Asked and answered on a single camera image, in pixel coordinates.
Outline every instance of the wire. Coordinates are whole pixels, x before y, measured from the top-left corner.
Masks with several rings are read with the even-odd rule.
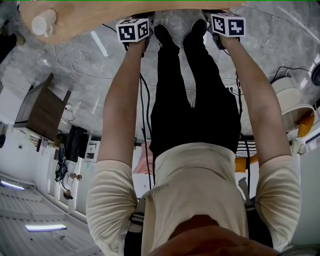
[[[116,31],[114,28],[112,28],[112,27],[110,27],[110,26],[107,26],[106,24],[102,24],[102,25],[105,26],[105,27],[107,27],[107,28],[109,28],[109,29],[111,29],[111,30],[113,30],[114,32],[117,33],[117,31]]]
[[[140,78],[142,79],[142,81],[144,83],[144,86],[145,86],[145,89],[146,89],[146,93],[148,95],[148,102],[147,102],[147,106],[146,106],[146,123],[147,123],[148,128],[149,128],[150,137],[152,138],[152,130],[151,130],[151,126],[150,126],[150,123],[149,123],[150,91],[149,91],[149,88],[147,86],[146,80],[144,79],[144,77],[142,76],[141,73],[140,73]]]
[[[146,166],[148,169],[148,176],[149,176],[149,187],[151,189],[151,177],[150,177],[150,169],[149,169],[149,161],[148,161],[148,149],[147,149],[147,138],[146,138],[146,132],[145,132],[145,110],[144,110],[144,101],[142,97],[142,79],[140,76],[140,97],[141,97],[141,106],[142,106],[142,124],[143,124],[143,129],[142,129],[142,134],[143,134],[143,139],[144,139],[144,144],[145,144],[145,157],[146,157]]]
[[[228,54],[228,55],[230,56],[230,54],[229,54],[229,53],[227,53],[225,49],[223,49],[223,51],[224,51],[226,54]]]
[[[16,24],[16,25],[22,25],[22,26],[26,26],[26,24],[24,22],[17,22],[16,19],[15,19],[15,13],[12,14],[12,19],[13,21],[10,21],[9,23],[12,23],[12,24]]]
[[[249,147],[248,147],[248,143],[247,143],[247,140],[246,140],[246,137],[241,133],[241,137],[243,138],[244,140],[244,144],[245,144],[245,147],[246,147],[246,153],[247,153],[247,158],[246,158],[246,161],[245,161],[245,165],[246,167],[248,167],[248,192],[249,192],[249,197],[250,197],[250,152],[249,152]]]
[[[231,91],[232,94],[239,96],[239,94],[234,93],[233,91]],[[244,95],[243,93],[240,94],[240,96]]]
[[[240,119],[240,127],[241,127],[241,116],[242,116],[242,101],[241,101],[241,90],[240,90],[240,81],[238,77],[238,73],[235,72],[236,74],[236,86],[238,87],[238,97],[239,97],[239,119]]]
[[[72,118],[73,118],[73,119],[72,119],[72,120],[71,120],[71,119],[70,119],[70,120],[68,120],[68,123],[69,123],[70,125],[72,125],[72,126],[73,126],[73,124],[72,124],[72,123],[70,123],[70,121],[74,121],[74,120],[76,120],[76,118],[74,117],[74,113],[72,112],[72,110],[69,110],[69,109],[66,109],[66,108],[65,108],[65,110],[66,110],[66,111],[71,112],[71,115],[72,115]]]
[[[312,73],[312,71],[307,70],[307,69],[302,68],[302,67],[292,68],[292,67],[287,67],[287,66],[280,66],[280,67],[278,68],[278,70],[275,72],[275,75],[274,75],[273,79],[271,80],[271,84],[276,80],[276,76],[277,76],[277,74],[278,74],[278,72],[279,72],[279,70],[280,70],[281,68],[285,68],[285,69],[289,69],[289,70],[304,70],[304,71],[307,71],[307,72]]]
[[[53,45],[53,49],[54,49],[54,53],[55,53],[55,57],[56,57],[56,61],[60,64],[61,67],[63,67],[66,71],[69,71],[69,72],[76,72],[80,75],[83,75],[83,76],[86,76],[86,77],[89,77],[89,78],[96,78],[96,79],[105,79],[105,80],[113,80],[113,78],[106,78],[106,77],[97,77],[97,76],[93,76],[93,75],[89,75],[89,74],[85,74],[85,73],[81,73],[79,71],[77,71],[79,65],[76,61],[72,61],[71,62],[71,69],[68,69],[66,68],[64,65],[62,65],[58,59],[58,55],[57,55],[57,51],[56,51],[56,46],[54,44]]]

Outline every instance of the hand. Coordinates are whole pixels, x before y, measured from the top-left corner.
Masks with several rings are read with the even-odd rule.
[[[230,46],[230,44],[232,44],[235,41],[238,42],[238,39],[236,37],[226,37],[226,36],[221,35],[221,34],[219,34],[219,37],[220,37],[222,45],[225,48],[228,48]]]
[[[134,51],[139,51],[139,52],[143,52],[144,49],[146,47],[146,39],[142,39],[139,42],[131,42],[129,44],[129,50],[134,50]]]

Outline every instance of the orange object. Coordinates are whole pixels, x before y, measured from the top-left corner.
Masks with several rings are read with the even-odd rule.
[[[302,138],[302,137],[306,136],[310,132],[312,126],[314,125],[314,121],[315,121],[314,114],[303,119],[299,125],[297,137]]]
[[[258,161],[258,155],[255,154],[250,157],[250,165],[256,163]],[[245,173],[247,165],[246,157],[236,157],[235,158],[235,172],[236,173]]]

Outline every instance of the white cup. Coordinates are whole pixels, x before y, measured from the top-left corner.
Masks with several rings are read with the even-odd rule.
[[[54,31],[53,24],[57,20],[57,13],[53,9],[49,9],[35,17],[31,23],[32,31],[38,35],[50,37]]]

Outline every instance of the wooden table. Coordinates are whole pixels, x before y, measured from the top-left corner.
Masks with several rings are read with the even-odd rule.
[[[50,37],[35,35],[46,43],[58,44],[93,30],[102,23],[151,11],[174,9],[225,10],[239,6],[244,1],[21,1],[20,13],[32,31],[34,17],[53,9],[57,20]]]

